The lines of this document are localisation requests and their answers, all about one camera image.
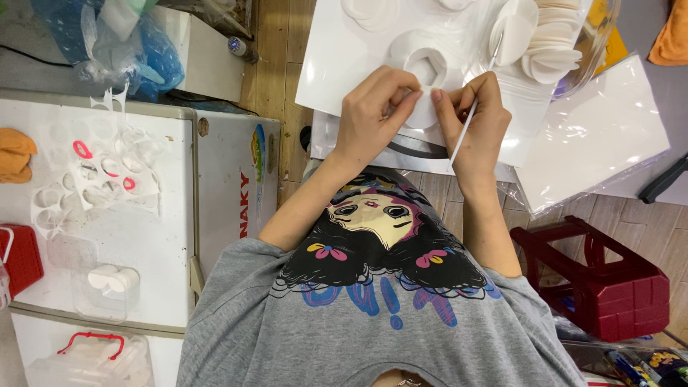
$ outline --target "woman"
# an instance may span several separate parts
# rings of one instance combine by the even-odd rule
[[[585,385],[499,207],[493,170],[510,114],[494,73],[431,93],[450,153],[479,101],[453,165],[463,243],[401,175],[366,167],[421,93],[412,74],[383,66],[344,98],[332,153],[257,240],[222,252],[178,386]]]

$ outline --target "left hand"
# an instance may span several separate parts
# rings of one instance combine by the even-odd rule
[[[407,88],[411,92],[404,95]],[[382,66],[342,101],[342,117],[332,158],[355,177],[375,159],[413,113],[420,82],[410,72]],[[391,106],[394,112],[387,116]]]

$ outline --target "orange cloth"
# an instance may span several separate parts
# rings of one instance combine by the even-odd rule
[[[37,154],[34,141],[9,127],[0,127],[0,182],[21,184],[31,180],[27,166],[30,155]]]
[[[669,21],[659,33],[649,61],[662,66],[688,65],[688,0],[674,0]]]

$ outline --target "black cable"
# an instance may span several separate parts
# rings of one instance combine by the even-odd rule
[[[180,97],[180,96],[177,96],[174,94],[167,94],[167,95],[172,97],[172,98],[176,98],[176,99],[186,101],[186,102],[212,102],[212,101],[227,102],[228,104],[232,105],[233,107],[236,107],[237,109],[241,109],[241,110],[244,110],[245,112],[253,113],[256,115],[256,117],[260,117],[260,114],[254,112],[252,110],[249,110],[249,109],[244,109],[243,107],[236,105],[232,101],[227,101],[226,99],[215,98],[215,97],[208,97],[205,99],[189,99],[189,98],[183,98],[183,97]]]
[[[6,46],[6,45],[4,45],[4,44],[0,44],[0,48],[4,48],[5,50],[9,50],[9,51],[12,51],[12,52],[14,52],[14,53],[17,53],[17,54],[19,54],[19,55],[26,56],[27,58],[30,58],[30,59],[33,59],[33,60],[35,60],[35,61],[44,63],[44,64],[46,64],[46,65],[60,66],[60,67],[73,67],[73,66],[70,65],[69,63],[55,63],[55,62],[44,61],[43,59],[36,58],[36,57],[33,56],[33,55],[30,55],[30,54],[27,54],[27,53],[25,53],[25,52],[19,51],[19,50],[17,50],[16,48],[8,47],[8,46]]]

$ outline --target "thin brush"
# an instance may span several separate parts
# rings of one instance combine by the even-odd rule
[[[492,70],[492,67],[495,65],[495,61],[497,60],[497,53],[499,52],[499,47],[502,45],[502,39],[504,38],[504,33],[499,36],[499,41],[497,42],[497,47],[495,47],[495,52],[492,54],[492,59],[490,59],[490,65],[487,67],[487,71]],[[454,148],[454,152],[451,154],[451,158],[449,159],[449,165],[447,165],[447,172],[451,170],[451,166],[454,164],[454,159],[456,158],[456,152],[459,150],[459,147],[461,146],[461,143],[464,140],[464,136],[466,136],[466,131],[469,128],[469,125],[471,124],[471,119],[473,118],[473,114],[475,113],[475,107],[477,106],[477,94],[475,95],[475,99],[473,99],[473,106],[471,106],[471,111],[469,112],[469,116],[466,117],[466,123],[464,124],[464,129],[461,131],[461,136],[459,136],[459,141],[456,143],[456,147]]]

